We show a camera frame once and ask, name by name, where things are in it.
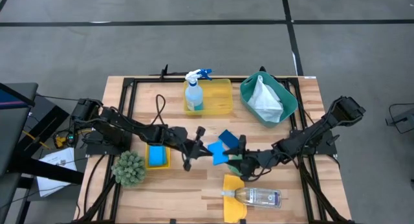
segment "yellow tray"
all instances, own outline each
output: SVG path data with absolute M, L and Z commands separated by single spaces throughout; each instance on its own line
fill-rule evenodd
M 222 115 L 232 112 L 232 83 L 229 79 L 199 80 L 202 88 L 203 110 L 190 111 L 186 103 L 187 81 L 184 82 L 184 111 L 187 115 Z
M 146 148 L 145 148 L 145 156 L 146 156 L 146 160 L 145 160 L 145 167 L 148 170 L 156 170 L 156 169 L 168 169 L 169 166 L 171 165 L 171 152 L 170 152 L 170 148 L 166 147 L 166 156 L 167 156 L 167 163 L 162 165 L 162 166 L 150 166 L 149 165 L 149 145 L 147 144 Z

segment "green artificial plant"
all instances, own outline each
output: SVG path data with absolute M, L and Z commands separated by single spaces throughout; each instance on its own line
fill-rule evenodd
M 122 186 L 132 187 L 141 183 L 146 176 L 145 158 L 135 151 L 125 151 L 119 161 L 112 166 L 117 183 Z

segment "blue sponge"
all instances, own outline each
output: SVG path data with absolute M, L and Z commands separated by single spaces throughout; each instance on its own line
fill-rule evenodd
M 221 140 L 208 145 L 208 150 L 213 153 L 213 165 L 228 162 L 228 156 L 223 155 L 224 148 Z
M 162 166 L 167 163 L 165 146 L 149 146 L 149 165 Z
M 220 134 L 219 139 L 223 141 L 230 149 L 239 147 L 239 139 L 230 133 L 227 129 Z

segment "teal basket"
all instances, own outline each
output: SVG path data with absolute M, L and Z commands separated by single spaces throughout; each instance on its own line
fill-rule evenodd
M 282 85 L 279 84 L 279 82 L 277 82 L 273 77 L 271 77 L 271 75 L 266 72 L 257 72 L 241 83 L 241 103 L 260 121 L 260 123 L 268 128 L 273 128 L 280 122 L 275 123 L 263 120 L 263 118 L 261 118 L 259 114 L 257 114 L 256 111 L 254 111 L 253 108 L 247 104 L 247 102 L 250 100 L 250 97 L 253 95 L 254 87 L 256 86 L 257 77 L 259 75 L 263 77 L 263 83 L 270 86 L 274 90 L 274 92 L 279 96 L 281 103 L 283 104 L 283 113 L 280 116 L 280 122 L 284 121 L 291 114 L 293 114 L 293 112 L 295 112 L 295 110 L 298 108 L 298 101 L 289 91 L 287 91 Z

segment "wooden table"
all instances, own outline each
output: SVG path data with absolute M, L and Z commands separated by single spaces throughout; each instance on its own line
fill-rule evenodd
M 105 106 L 118 106 L 123 79 L 122 76 L 108 77 L 102 100 Z M 315 78 L 299 77 L 298 79 L 305 110 L 313 120 L 318 120 L 325 113 L 318 83 Z M 205 146 L 215 142 L 225 129 L 229 129 L 237 137 L 241 134 L 246 135 L 246 147 L 251 150 L 269 149 L 272 143 L 288 136 L 291 129 L 288 119 L 272 129 L 262 126 L 241 104 L 239 84 L 232 85 L 234 101 L 232 113 L 189 117 L 183 111 L 182 83 L 140 83 L 136 92 L 133 118 L 143 123 L 150 123 L 156 115 L 155 96 L 162 94 L 167 100 L 162 112 L 164 122 L 169 126 L 184 126 L 188 130 L 190 139 L 194 138 L 197 126 L 206 128 L 202 138 Z M 127 107 L 128 103 L 125 104 L 124 114 Z M 145 155 L 145 146 L 146 144 L 138 137 L 133 137 L 131 150 Z M 83 214 L 86 184 L 99 157 L 93 156 L 87 163 L 78 200 L 81 214 Z M 107 159 L 108 156 L 105 156 L 92 178 L 87 200 L 88 207 L 102 191 Z M 178 223 L 222 223 L 221 190 L 224 174 L 230 173 L 227 165 L 213 166 L 211 157 L 202 157 L 191 163 L 191 171 L 185 172 L 180 153 L 172 150 L 170 169 L 150 170 L 141 185 L 136 188 L 122 188 L 116 222 L 169 223 L 170 218 L 174 218 Z M 316 156 L 316 165 L 323 193 L 342 216 L 351 218 L 338 165 L 324 155 Z M 300 174 L 292 163 L 280 164 L 273 168 L 271 173 L 256 182 L 246 183 L 246 186 L 279 189 L 283 198 L 281 209 L 248 207 L 246 216 L 248 223 L 307 222 Z M 311 189 L 310 191 L 314 216 L 318 219 L 316 198 Z M 108 195 L 104 219 L 109 219 L 112 197 L 112 194 Z

